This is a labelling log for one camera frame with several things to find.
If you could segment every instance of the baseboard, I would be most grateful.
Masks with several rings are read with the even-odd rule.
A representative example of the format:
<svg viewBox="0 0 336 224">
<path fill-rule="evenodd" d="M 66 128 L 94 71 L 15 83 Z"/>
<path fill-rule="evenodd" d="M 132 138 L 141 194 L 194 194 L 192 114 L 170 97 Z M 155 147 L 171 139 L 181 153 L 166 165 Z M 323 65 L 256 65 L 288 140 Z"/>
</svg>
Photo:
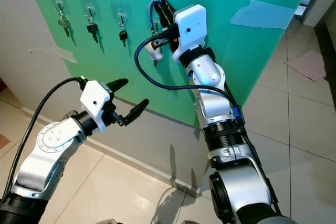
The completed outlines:
<svg viewBox="0 0 336 224">
<path fill-rule="evenodd" d="M 21 108 L 22 111 L 28 116 L 28 117 L 32 117 L 33 114 L 34 114 L 34 111 L 26 108 L 26 107 L 22 107 Z M 52 123 L 53 121 L 42 116 L 42 115 L 39 115 L 38 118 L 37 118 L 37 122 L 39 123 L 43 123 L 43 124 L 49 124 L 49 123 Z M 200 197 L 200 189 L 199 188 L 194 188 L 192 187 L 191 185 L 188 185 L 176 178 L 173 178 L 172 176 L 166 174 L 166 173 L 163 173 L 161 172 L 160 170 L 152 167 L 152 166 L 149 166 L 147 164 L 145 164 L 144 162 L 141 162 L 133 157 L 130 157 L 130 156 L 127 156 L 126 154 L 124 153 L 121 153 L 107 145 L 104 145 L 104 144 L 101 144 L 100 142 L 92 139 L 92 138 L 89 138 L 84 142 L 84 144 L 100 151 L 100 152 L 103 152 L 104 154 L 110 156 L 110 157 L 113 157 L 153 178 L 156 178 L 168 185 L 171 185 L 172 187 L 175 187 L 176 189 L 184 192 L 184 193 L 187 193 L 188 195 L 196 198 L 196 197 Z"/>
</svg>

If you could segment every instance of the tiled floor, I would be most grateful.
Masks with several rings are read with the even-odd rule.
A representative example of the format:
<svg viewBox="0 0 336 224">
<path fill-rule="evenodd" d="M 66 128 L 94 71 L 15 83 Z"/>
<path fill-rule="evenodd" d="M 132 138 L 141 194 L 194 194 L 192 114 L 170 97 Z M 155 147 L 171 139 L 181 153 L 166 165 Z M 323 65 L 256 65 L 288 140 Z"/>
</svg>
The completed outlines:
<svg viewBox="0 0 336 224">
<path fill-rule="evenodd" d="M 309 50 L 320 52 L 313 28 L 292 21 L 243 110 L 282 213 L 298 223 L 334 223 L 336 112 L 329 84 L 314 83 L 284 64 Z M 0 152 L 2 192 L 29 119 L 8 90 L 0 99 L 0 132 L 11 140 Z M 33 129 L 23 157 L 42 127 Z M 84 145 L 69 161 L 41 223 L 94 224 L 111 218 L 125 224 L 221 223 L 207 176 L 201 192 L 192 198 Z"/>
</svg>

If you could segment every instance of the tape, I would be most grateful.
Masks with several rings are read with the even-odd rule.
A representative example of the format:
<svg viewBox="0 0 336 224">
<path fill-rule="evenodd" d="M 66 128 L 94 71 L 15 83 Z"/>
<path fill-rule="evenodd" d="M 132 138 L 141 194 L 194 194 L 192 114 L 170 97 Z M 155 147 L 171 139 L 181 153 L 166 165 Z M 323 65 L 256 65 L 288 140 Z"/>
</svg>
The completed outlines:
<svg viewBox="0 0 336 224">
<path fill-rule="evenodd" d="M 257 0 L 239 9 L 230 23 L 240 26 L 286 29 L 295 9 L 272 5 Z"/>
<path fill-rule="evenodd" d="M 50 49 L 33 48 L 33 49 L 30 49 L 29 52 L 30 53 L 43 52 L 45 54 L 56 56 L 56 57 L 62 58 L 63 60 L 70 61 L 72 63 L 77 63 L 77 61 L 73 57 L 73 54 L 74 54 L 73 52 L 67 51 L 65 49 L 62 49 L 62 48 L 59 48 L 59 47 L 56 47 L 56 46 L 52 46 Z"/>
</svg>

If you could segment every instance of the key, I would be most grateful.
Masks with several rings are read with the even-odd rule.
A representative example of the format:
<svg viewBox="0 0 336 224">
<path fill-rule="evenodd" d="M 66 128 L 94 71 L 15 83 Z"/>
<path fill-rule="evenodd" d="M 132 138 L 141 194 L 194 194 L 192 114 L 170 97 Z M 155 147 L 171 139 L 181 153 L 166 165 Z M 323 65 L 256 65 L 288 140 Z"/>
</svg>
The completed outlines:
<svg viewBox="0 0 336 224">
<path fill-rule="evenodd" d="M 126 47 L 125 41 L 127 39 L 127 32 L 125 30 L 120 31 L 119 39 L 122 40 L 124 47 Z"/>
<path fill-rule="evenodd" d="M 89 25 L 86 26 L 86 28 L 88 29 L 88 32 L 92 34 L 95 42 L 98 43 L 98 38 L 97 38 L 98 25 L 90 23 Z"/>
<path fill-rule="evenodd" d="M 70 37 L 70 33 L 69 33 L 69 25 L 70 25 L 70 23 L 69 23 L 69 20 L 67 20 L 66 18 L 61 18 L 57 22 L 58 22 L 58 24 L 60 26 L 62 26 L 64 28 L 64 31 L 65 31 L 66 35 L 68 37 Z"/>
</svg>

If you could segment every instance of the green wall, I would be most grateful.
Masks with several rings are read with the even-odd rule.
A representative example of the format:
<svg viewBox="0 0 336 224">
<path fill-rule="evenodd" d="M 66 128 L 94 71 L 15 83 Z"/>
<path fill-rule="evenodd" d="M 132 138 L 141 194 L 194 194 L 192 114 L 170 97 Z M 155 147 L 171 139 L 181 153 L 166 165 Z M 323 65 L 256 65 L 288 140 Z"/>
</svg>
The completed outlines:
<svg viewBox="0 0 336 224">
<path fill-rule="evenodd" d="M 136 70 L 134 51 L 151 33 L 146 15 L 150 0 L 92 0 L 96 8 L 101 44 L 96 44 L 87 32 L 87 19 L 83 0 L 64 0 L 66 17 L 73 31 L 73 40 L 57 24 L 59 18 L 53 0 L 36 0 L 58 47 L 74 52 L 77 64 L 65 61 L 72 76 L 84 75 L 88 79 L 109 82 L 128 78 L 129 84 L 118 91 L 117 96 L 138 103 L 150 99 L 149 108 L 176 120 L 198 125 L 191 91 L 167 91 L 147 82 Z M 176 8 L 191 3 L 202 4 L 207 9 L 208 36 L 206 45 L 214 50 L 218 63 L 224 68 L 227 82 L 237 101 L 244 104 L 259 75 L 265 67 L 284 30 L 236 26 L 231 18 L 249 0 L 169 0 Z M 274 5 L 296 8 L 300 0 L 258 0 Z M 127 47 L 119 40 L 116 10 L 127 12 L 125 21 L 129 35 Z M 187 84 L 181 64 L 171 59 L 168 47 L 164 48 L 164 60 L 155 68 L 144 51 L 140 62 L 157 81 L 169 85 Z"/>
</svg>

